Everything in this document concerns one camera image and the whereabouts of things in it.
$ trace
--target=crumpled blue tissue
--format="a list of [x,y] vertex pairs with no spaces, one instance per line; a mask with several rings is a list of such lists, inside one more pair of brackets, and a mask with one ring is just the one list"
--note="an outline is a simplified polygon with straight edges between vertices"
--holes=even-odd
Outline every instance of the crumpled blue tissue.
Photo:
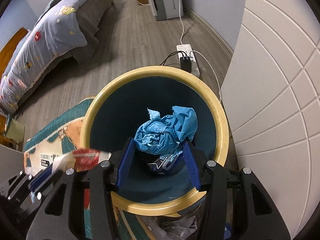
[[182,153],[182,143],[186,137],[192,141],[198,128],[196,112],[193,108],[173,106],[173,115],[160,118],[158,111],[150,110],[150,120],[142,124],[134,137],[138,150],[153,155],[160,155],[161,159]]

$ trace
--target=white label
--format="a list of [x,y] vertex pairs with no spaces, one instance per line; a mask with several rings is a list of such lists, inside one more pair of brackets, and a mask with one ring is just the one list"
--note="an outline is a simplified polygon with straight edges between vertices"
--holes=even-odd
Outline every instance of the white label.
[[40,169],[44,170],[53,163],[56,154],[40,153]]

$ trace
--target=power strip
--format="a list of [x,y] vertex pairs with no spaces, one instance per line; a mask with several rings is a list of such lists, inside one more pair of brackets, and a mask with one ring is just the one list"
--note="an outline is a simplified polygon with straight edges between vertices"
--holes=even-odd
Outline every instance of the power strip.
[[[196,62],[195,55],[193,54],[191,45],[190,44],[177,45],[177,50],[182,50],[182,51],[186,52],[186,54],[190,57],[190,60],[191,60],[191,74],[193,74],[197,78],[200,78],[198,64]],[[182,57],[182,53],[178,53],[178,57],[179,57],[179,62],[180,62],[180,58]]]

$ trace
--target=yellow trash can rim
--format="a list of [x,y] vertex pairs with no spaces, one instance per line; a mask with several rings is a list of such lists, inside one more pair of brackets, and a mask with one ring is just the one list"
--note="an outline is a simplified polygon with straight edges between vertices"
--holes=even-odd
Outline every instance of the yellow trash can rim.
[[[117,77],[108,85],[106,85],[95,97],[85,115],[80,134],[80,146],[85,148],[90,147],[90,133],[93,121],[104,101],[113,92],[131,81],[155,76],[175,79],[188,85],[206,102],[212,113],[212,117],[216,126],[217,138],[213,159],[220,165],[224,166],[228,154],[229,130],[227,118],[222,105],[212,90],[200,79],[184,70],[167,66],[148,66],[138,68]],[[204,195],[205,192],[198,192],[195,188],[193,188],[185,195],[168,202],[159,204],[144,204],[127,200],[119,196],[117,193],[112,192],[112,201],[115,206],[138,215],[163,216],[171,214],[174,216],[174,214],[176,214],[178,211],[196,203]]]

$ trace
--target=wooden bed frame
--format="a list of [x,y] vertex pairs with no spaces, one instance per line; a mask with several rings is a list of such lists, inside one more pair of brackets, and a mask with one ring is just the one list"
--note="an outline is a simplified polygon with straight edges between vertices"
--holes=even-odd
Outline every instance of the wooden bed frame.
[[16,34],[8,41],[0,52],[0,79],[6,69],[18,43],[26,36],[28,31],[25,28],[20,28]]

